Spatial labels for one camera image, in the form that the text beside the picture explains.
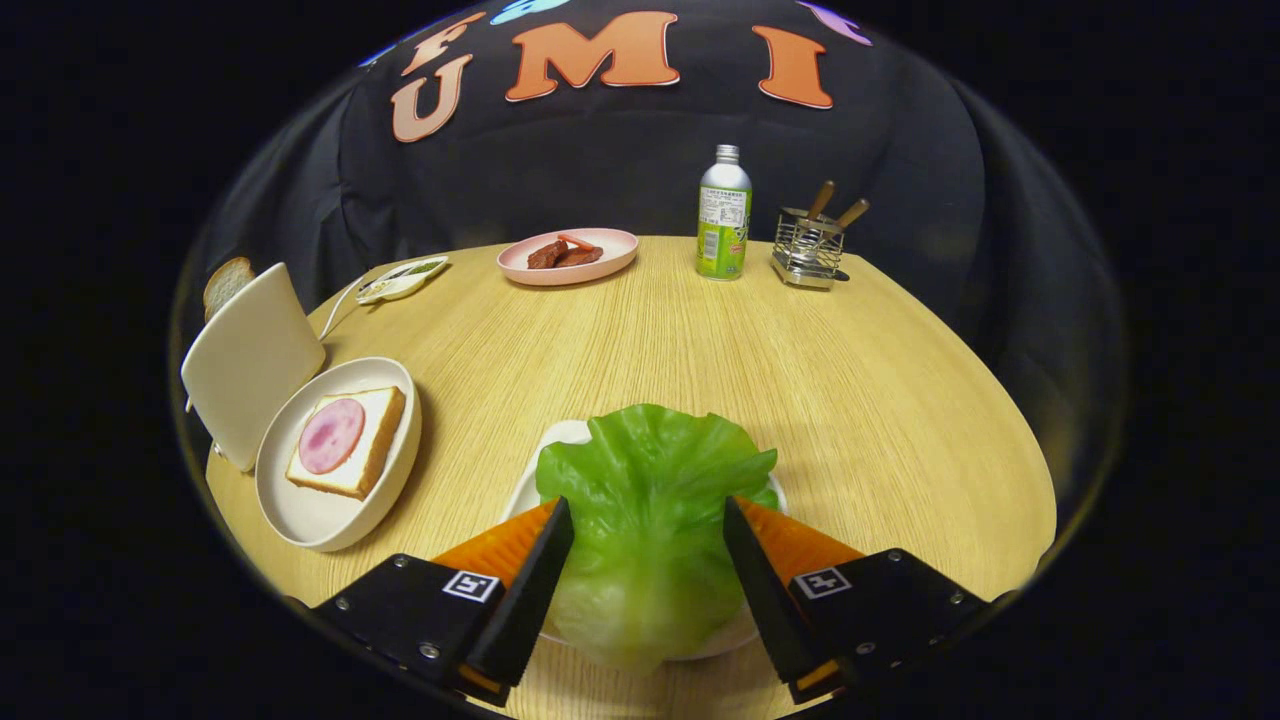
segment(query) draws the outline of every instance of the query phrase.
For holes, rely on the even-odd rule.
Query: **beef jerky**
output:
[[[559,256],[567,251],[568,245],[566,245],[563,240],[557,240],[556,242],[529,254],[529,269],[543,270],[547,268],[554,268],[556,260],[558,260]]]
[[[568,252],[561,255],[556,260],[557,268],[572,268],[573,265],[586,265],[588,263],[595,263],[604,255],[604,250],[599,247],[593,247],[590,250],[582,250],[581,247],[575,247]]]

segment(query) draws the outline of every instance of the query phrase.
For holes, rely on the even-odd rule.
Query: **lettuce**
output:
[[[721,536],[724,497],[777,509],[777,451],[718,415],[632,405],[588,420],[591,441],[538,456],[543,501],[568,500],[570,550],[548,620],[602,665],[632,673],[692,655],[744,603]]]

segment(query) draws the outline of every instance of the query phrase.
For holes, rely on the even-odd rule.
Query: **orange letter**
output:
[[[773,27],[755,26],[751,32],[769,44],[769,79],[760,81],[760,92],[806,108],[831,109],[831,96],[822,91],[818,78],[818,55],[826,47]]]
[[[507,91],[518,102],[550,95],[557,82],[547,77],[547,64],[573,87],[584,87],[613,55],[613,64],[600,76],[612,87],[673,85],[680,73],[667,65],[667,26],[678,18],[671,13],[625,13],[613,18],[594,38],[582,37],[564,23],[535,27],[511,38],[521,46],[520,73]]]
[[[435,77],[440,78],[440,99],[435,110],[425,117],[417,117],[417,92],[426,85],[426,78],[417,78],[392,95],[392,132],[401,142],[416,142],[440,126],[449,122],[453,110],[458,108],[458,92],[462,90],[462,67],[471,61],[471,55],[440,65]]]
[[[452,26],[442,29],[440,32],[428,37],[422,42],[417,44],[417,53],[413,54],[413,60],[404,68],[401,77],[421,68],[422,65],[430,63],[431,60],[439,58],[444,54],[444,44],[453,42],[454,40],[462,37],[462,33],[467,31],[467,24],[474,23],[484,17],[484,13],[476,13],[465,20],[458,20]]]

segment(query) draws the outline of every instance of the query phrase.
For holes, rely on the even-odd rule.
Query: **white plate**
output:
[[[370,283],[370,286],[364,291],[357,292],[356,302],[360,305],[372,305],[374,302],[380,302],[383,300],[398,300],[404,297],[406,295],[410,295],[422,287],[422,283],[425,283],[428,278],[440,274],[440,270],[444,269],[444,265],[448,261],[448,255],[436,255],[434,258],[424,258],[421,260],[396,265],[390,270],[379,275],[378,279]],[[436,263],[436,265],[425,273],[410,274],[410,270],[413,268],[428,265],[430,263]]]
[[[271,418],[324,359],[289,270],[276,263],[200,331],[182,361],[182,384],[214,451],[247,473]]]
[[[599,247],[600,259],[586,265],[571,268],[530,269],[529,255],[556,242],[561,234],[570,234]],[[498,254],[498,266],[508,279],[521,284],[553,286],[575,284],[611,275],[626,268],[636,258],[640,240],[636,236],[612,228],[573,228],[545,232],[527,237]]]
[[[543,439],[539,441],[538,450],[534,451],[534,456],[529,459],[529,464],[525,466],[525,474],[520,478],[520,483],[516,486],[516,492],[512,493],[511,501],[507,502],[507,510],[503,512],[499,521],[515,518],[516,515],[526,510],[531,510],[541,503],[534,473],[538,470],[538,455],[544,447],[553,442],[584,445],[590,441],[591,430],[588,429],[584,420],[564,420],[552,425],[547,433],[543,434]],[[782,493],[782,487],[778,484],[778,479],[773,473],[769,473],[769,487],[778,495],[778,510],[786,512],[787,497]],[[552,642],[568,644],[563,638],[547,632],[545,629],[539,634]],[[721,628],[714,635],[708,638],[707,643],[703,644],[703,648],[698,653],[684,657],[668,657],[667,660],[682,662],[686,660],[701,660],[704,657],[723,655],[745,646],[759,634],[760,632],[755,626],[751,611],[744,602],[742,610],[740,610],[739,614],[735,615],[732,620],[726,623],[724,626]]]
[[[387,465],[364,501],[302,488],[284,471],[311,409],[325,395],[396,386],[404,393],[404,410],[392,437]],[[284,539],[317,552],[342,550],[369,534],[404,489],[422,438],[422,406],[413,378],[389,357],[361,357],[316,375],[302,386],[271,420],[257,455],[257,501],[266,521]]]

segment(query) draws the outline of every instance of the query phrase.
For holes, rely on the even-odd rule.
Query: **utensil holder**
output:
[[[840,274],[845,231],[827,215],[819,214],[815,220],[808,215],[804,210],[782,208],[769,266],[787,284],[829,288]]]

